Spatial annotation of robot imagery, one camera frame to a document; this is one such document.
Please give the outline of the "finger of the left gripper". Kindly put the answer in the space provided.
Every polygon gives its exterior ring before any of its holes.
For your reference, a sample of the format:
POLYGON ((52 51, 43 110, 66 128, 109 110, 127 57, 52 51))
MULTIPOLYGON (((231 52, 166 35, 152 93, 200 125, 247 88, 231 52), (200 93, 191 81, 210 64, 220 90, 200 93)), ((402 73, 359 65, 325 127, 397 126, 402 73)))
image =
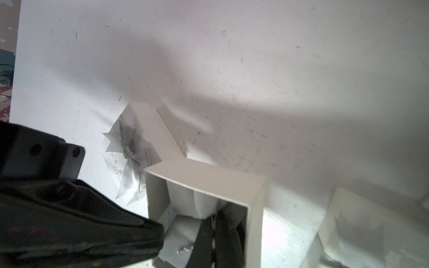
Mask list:
POLYGON ((1 184, 3 268, 121 268, 157 257, 164 227, 77 179, 1 184))

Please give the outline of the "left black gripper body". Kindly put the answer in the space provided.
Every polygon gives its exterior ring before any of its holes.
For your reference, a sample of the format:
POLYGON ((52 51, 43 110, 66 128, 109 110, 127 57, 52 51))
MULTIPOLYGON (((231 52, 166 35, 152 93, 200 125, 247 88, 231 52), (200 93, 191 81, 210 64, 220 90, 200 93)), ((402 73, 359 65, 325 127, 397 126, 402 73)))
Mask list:
POLYGON ((58 136, 1 122, 1 180, 76 179, 85 154, 58 136))

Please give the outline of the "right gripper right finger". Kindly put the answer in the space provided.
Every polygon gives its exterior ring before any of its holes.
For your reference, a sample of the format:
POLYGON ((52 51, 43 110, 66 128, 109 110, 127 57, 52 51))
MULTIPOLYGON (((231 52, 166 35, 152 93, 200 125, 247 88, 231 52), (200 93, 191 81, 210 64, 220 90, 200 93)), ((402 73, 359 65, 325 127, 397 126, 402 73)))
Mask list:
POLYGON ((244 268, 244 252, 235 228, 230 230, 225 214, 214 217, 213 263, 216 268, 244 268))

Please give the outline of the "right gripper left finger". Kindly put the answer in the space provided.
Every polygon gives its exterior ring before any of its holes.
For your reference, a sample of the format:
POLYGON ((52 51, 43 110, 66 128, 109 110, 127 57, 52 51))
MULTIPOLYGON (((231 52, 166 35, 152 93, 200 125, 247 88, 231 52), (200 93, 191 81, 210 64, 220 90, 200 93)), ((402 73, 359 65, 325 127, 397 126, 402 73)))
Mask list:
POLYGON ((186 268, 211 268, 213 252, 212 218, 203 220, 186 268))

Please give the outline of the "white jewelry box base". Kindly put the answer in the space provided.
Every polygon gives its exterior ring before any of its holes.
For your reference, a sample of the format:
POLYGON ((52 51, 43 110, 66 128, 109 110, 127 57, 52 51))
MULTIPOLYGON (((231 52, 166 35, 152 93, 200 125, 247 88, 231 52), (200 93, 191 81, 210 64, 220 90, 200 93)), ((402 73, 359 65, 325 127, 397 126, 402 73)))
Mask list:
POLYGON ((426 268, 429 228, 344 188, 335 189, 303 268, 426 268))

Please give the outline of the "white gift box left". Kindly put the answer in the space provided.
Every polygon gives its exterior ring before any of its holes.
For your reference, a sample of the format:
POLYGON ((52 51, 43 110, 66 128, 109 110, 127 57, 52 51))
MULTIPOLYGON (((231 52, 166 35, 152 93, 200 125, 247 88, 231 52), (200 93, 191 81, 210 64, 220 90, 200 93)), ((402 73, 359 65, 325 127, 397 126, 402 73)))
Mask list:
POLYGON ((184 157, 156 108, 147 103, 129 103, 103 136, 103 158, 117 188, 116 199, 127 205, 146 196, 145 168, 184 157))

